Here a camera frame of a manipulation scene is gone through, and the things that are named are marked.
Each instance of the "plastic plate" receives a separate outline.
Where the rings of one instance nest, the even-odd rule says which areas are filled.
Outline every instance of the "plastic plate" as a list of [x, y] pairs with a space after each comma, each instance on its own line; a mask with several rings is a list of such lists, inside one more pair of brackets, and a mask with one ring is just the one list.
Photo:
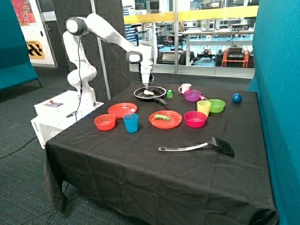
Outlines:
[[[170, 121], [155, 119], [154, 118], [155, 114], [167, 116], [170, 118]], [[182, 116], [178, 112], [174, 112], [174, 111], [170, 111], [170, 110], [163, 110], [163, 111], [157, 111], [157, 112], [153, 113], [149, 117], [149, 121], [156, 128], [171, 129], [171, 128], [178, 126], [181, 123]]]
[[115, 115], [116, 118], [123, 118], [126, 114], [135, 113], [137, 106], [132, 103], [119, 103], [111, 106], [108, 113]]

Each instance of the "green toy cucumber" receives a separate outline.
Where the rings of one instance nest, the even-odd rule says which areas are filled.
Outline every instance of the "green toy cucumber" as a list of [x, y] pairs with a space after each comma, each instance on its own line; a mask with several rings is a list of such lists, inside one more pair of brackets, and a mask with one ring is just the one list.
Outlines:
[[160, 115], [160, 114], [155, 114], [154, 118], [157, 120], [165, 120], [165, 121], [170, 121], [170, 118], [165, 116], [165, 115]]

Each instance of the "plastic bowl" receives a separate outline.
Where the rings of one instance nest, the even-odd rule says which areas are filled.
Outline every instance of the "plastic bowl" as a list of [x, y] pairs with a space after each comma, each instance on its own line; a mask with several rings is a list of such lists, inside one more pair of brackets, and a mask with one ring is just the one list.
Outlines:
[[226, 103], [220, 99], [209, 99], [211, 102], [210, 112], [211, 113], [220, 113], [223, 111]]
[[112, 114], [103, 114], [96, 117], [94, 123], [99, 130], [110, 130], [116, 124], [116, 116]]
[[206, 115], [202, 112], [198, 111], [189, 111], [186, 114], [184, 114], [184, 120], [186, 124], [190, 128], [200, 128], [203, 127], [206, 121]]
[[196, 102], [199, 100], [199, 96], [201, 95], [201, 92], [198, 90], [186, 90], [184, 92], [184, 97], [189, 102]]

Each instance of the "yellow railing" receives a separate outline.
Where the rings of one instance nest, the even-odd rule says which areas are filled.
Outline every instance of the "yellow railing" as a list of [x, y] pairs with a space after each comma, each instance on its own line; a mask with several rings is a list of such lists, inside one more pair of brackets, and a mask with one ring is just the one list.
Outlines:
[[[223, 19], [223, 18], [240, 18], [240, 17], [256, 17], [258, 6], [247, 7], [228, 7], [207, 10], [195, 10], [187, 12], [179, 12], [179, 21], [188, 20], [207, 20], [207, 19]], [[132, 23], [156, 23], [174, 21], [174, 12], [156, 13], [147, 15], [126, 15], [124, 16], [125, 24]]]

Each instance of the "black tablecloth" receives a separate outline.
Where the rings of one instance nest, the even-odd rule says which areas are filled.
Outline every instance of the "black tablecloth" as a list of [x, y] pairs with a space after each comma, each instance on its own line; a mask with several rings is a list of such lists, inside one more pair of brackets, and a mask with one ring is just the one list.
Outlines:
[[[158, 129], [149, 116], [160, 110], [183, 115], [196, 110], [177, 90], [179, 85], [156, 84], [174, 91], [167, 106], [136, 99], [133, 85], [89, 116], [46, 143], [44, 188], [53, 206], [66, 207], [63, 180], [83, 194], [100, 200], [117, 211], [150, 224], [275, 224], [273, 201], [257, 96], [193, 87], [208, 98], [226, 102], [222, 113], [210, 113], [202, 128]], [[130, 102], [137, 105], [139, 130], [127, 133], [122, 119], [110, 131], [99, 131], [94, 119], [110, 106]], [[187, 147], [211, 137], [230, 143], [235, 157], [215, 150], [163, 153], [158, 147]]]

